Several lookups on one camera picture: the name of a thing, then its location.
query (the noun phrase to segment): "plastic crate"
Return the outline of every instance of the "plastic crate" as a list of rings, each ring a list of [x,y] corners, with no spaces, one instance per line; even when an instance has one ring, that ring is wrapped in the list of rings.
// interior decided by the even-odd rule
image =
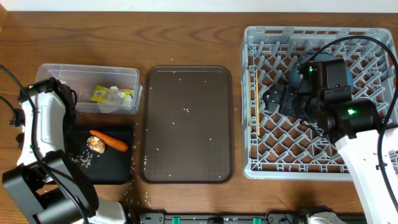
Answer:
[[[267,112],[264,102],[256,101],[257,95],[262,99],[273,83],[287,83],[290,70],[301,58],[349,35],[374,37],[396,54],[391,33],[386,29],[248,27],[245,30],[241,42],[241,132],[247,178],[352,180],[344,161],[328,140],[314,135],[311,129],[300,125],[298,119]],[[395,70],[383,49],[368,40],[356,39],[333,45],[324,52],[346,60],[354,80],[353,98],[371,99],[383,117],[395,88]],[[259,118],[256,103],[259,103]],[[396,126],[397,118],[396,108],[389,124]],[[391,154],[391,159],[398,171],[398,154]]]
[[[135,68],[119,68],[91,65],[66,65],[46,63],[40,66],[36,82],[55,77],[77,93],[76,110],[87,113],[136,114],[138,112],[142,86],[139,72]],[[130,105],[104,105],[91,100],[97,85],[109,88],[134,90]]]

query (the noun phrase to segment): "snack package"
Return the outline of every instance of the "snack package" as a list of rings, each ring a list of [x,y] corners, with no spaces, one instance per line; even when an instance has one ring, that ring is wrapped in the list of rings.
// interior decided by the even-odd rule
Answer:
[[[112,90],[98,85],[94,90],[91,100],[106,105],[121,105],[124,99],[133,93],[134,90]]]

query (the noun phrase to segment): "orange carrot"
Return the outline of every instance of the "orange carrot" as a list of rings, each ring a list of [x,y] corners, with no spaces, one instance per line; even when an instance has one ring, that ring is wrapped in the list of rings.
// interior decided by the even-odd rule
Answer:
[[[94,136],[99,137],[102,141],[105,142],[105,144],[107,144],[119,151],[125,152],[129,148],[126,143],[124,143],[114,137],[108,136],[104,133],[101,133],[99,131],[90,130],[90,133]]]

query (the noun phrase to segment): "green light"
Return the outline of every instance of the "green light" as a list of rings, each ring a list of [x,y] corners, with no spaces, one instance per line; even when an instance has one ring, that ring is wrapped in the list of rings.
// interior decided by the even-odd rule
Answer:
[[[353,114],[355,114],[355,113],[356,113],[355,110],[353,110],[353,109],[348,109],[348,114],[349,114],[349,115],[353,115]]]

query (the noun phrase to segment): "wood grain surface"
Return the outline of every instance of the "wood grain surface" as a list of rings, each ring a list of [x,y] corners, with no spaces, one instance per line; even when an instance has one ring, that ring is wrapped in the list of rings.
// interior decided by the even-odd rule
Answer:
[[[150,185],[134,174],[131,184],[96,186],[100,197],[120,200],[138,212],[266,213],[273,208],[298,210],[327,205],[337,213],[362,213],[351,182],[249,180],[243,176],[239,45],[247,26],[383,27],[398,43],[397,14],[9,12],[0,33],[0,60],[23,85],[34,82],[43,63],[136,68],[142,84],[148,69],[155,65],[221,65],[230,70],[237,110],[235,173],[227,184]],[[19,90],[4,73],[0,77],[0,95],[17,106]],[[4,104],[1,108],[3,173],[15,167],[21,152],[16,147],[17,131],[7,124],[12,114]],[[140,126],[141,119],[142,110],[134,116],[81,114],[79,123]],[[137,133],[136,164],[140,138]],[[0,217],[0,223],[26,223],[3,187]]]

